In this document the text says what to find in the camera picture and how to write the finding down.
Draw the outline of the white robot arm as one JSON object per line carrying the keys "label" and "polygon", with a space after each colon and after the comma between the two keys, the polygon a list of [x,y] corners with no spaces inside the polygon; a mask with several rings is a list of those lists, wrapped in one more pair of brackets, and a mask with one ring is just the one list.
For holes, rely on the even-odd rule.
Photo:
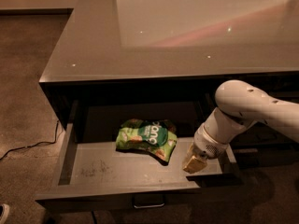
{"label": "white robot arm", "polygon": [[217,107],[194,133],[182,164],[189,174],[222,155],[230,142],[261,122],[299,142],[299,104],[279,100],[241,80],[223,82],[215,92]]}

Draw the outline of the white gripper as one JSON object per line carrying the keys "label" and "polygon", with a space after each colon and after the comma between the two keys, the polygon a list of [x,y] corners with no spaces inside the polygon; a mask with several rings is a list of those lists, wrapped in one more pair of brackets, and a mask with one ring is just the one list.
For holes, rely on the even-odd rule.
{"label": "white gripper", "polygon": [[184,162],[183,170],[189,174],[194,174],[206,168],[207,161],[217,159],[227,149],[227,144],[222,144],[214,140],[201,125],[194,134],[191,151]]}

